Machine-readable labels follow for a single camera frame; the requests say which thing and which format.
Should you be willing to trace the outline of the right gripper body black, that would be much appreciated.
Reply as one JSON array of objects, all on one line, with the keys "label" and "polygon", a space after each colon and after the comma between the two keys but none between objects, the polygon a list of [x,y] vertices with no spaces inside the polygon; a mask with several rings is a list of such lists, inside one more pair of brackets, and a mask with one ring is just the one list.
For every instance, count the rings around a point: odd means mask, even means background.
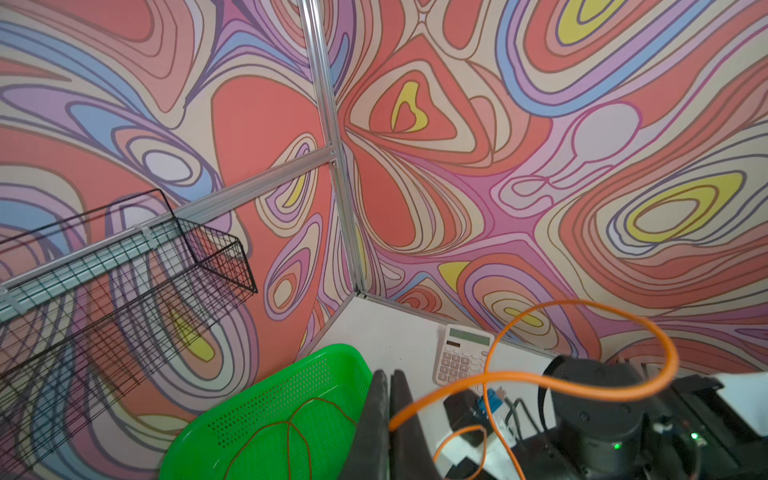
[{"label": "right gripper body black", "polygon": [[742,463],[726,434],[721,382],[690,375],[642,400],[553,392],[553,426],[513,453],[528,479],[729,479]]}]

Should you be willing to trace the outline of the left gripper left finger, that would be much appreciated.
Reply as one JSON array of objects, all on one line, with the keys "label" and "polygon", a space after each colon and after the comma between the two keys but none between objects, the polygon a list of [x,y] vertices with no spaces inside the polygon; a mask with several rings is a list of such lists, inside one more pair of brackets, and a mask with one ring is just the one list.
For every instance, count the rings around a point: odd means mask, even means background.
[{"label": "left gripper left finger", "polygon": [[388,479],[389,419],[388,378],[383,370],[376,370],[338,480]]}]

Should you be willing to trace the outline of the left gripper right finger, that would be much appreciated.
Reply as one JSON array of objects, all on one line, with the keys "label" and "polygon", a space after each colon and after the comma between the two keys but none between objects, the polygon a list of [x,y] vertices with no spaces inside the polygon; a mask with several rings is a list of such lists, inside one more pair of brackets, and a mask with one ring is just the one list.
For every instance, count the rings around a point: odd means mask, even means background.
[{"label": "left gripper right finger", "polygon": [[[395,370],[391,376],[391,419],[413,401],[406,375]],[[417,416],[390,433],[389,473],[394,480],[439,480],[441,475],[430,455]]]}]

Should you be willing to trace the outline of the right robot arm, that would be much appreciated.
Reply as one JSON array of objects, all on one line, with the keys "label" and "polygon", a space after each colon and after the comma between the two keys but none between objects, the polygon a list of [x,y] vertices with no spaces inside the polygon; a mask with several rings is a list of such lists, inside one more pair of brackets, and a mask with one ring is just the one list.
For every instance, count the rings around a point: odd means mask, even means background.
[{"label": "right robot arm", "polygon": [[541,388],[555,422],[512,451],[529,479],[764,479],[767,404],[761,374],[674,380],[636,401]]}]

